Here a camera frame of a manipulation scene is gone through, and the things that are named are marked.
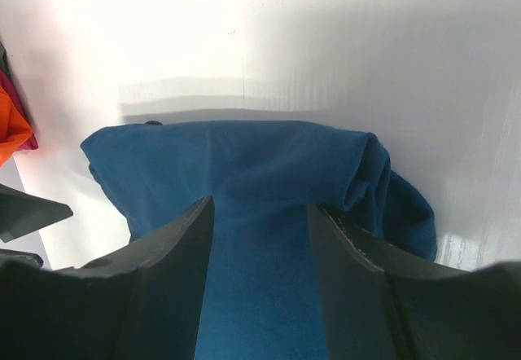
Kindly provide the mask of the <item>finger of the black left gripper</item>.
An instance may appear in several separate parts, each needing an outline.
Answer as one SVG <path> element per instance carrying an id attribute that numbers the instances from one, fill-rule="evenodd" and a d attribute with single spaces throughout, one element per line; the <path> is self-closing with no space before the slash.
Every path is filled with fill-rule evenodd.
<path id="1" fill-rule="evenodd" d="M 1 185 L 1 241 L 10 242 L 73 215 L 66 204 Z"/>
<path id="2" fill-rule="evenodd" d="M 12 265 L 13 263 L 23 264 L 37 269 L 43 267 L 43 260 L 38 254 L 10 249 L 0 250 L 0 263 L 2 269 L 6 266 Z"/>

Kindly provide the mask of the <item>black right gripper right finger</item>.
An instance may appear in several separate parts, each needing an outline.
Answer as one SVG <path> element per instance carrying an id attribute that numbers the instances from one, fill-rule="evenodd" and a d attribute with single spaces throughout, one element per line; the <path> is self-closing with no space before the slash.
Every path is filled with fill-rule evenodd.
<path id="1" fill-rule="evenodd" d="M 309 206 L 331 359 L 517 359 L 520 265 L 464 271 L 397 248 Z"/>

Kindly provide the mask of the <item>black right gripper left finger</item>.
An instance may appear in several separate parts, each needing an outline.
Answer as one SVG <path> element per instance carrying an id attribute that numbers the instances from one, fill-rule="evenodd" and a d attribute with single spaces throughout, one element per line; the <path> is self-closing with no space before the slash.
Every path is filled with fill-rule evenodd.
<path id="1" fill-rule="evenodd" d="M 192 359 L 212 247 L 211 197 L 81 268 L 1 264 L 4 359 Z"/>

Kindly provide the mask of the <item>blue t shirt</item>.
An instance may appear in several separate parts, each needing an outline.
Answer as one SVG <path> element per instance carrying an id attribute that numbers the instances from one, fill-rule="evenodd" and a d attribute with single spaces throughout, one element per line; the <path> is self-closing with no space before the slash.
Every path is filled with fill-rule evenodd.
<path id="1" fill-rule="evenodd" d="M 134 238 L 210 195 L 215 225 L 195 356 L 324 359 L 307 207 L 346 213 L 418 257 L 433 210 L 371 133 L 303 121 L 120 125 L 81 143 Z"/>

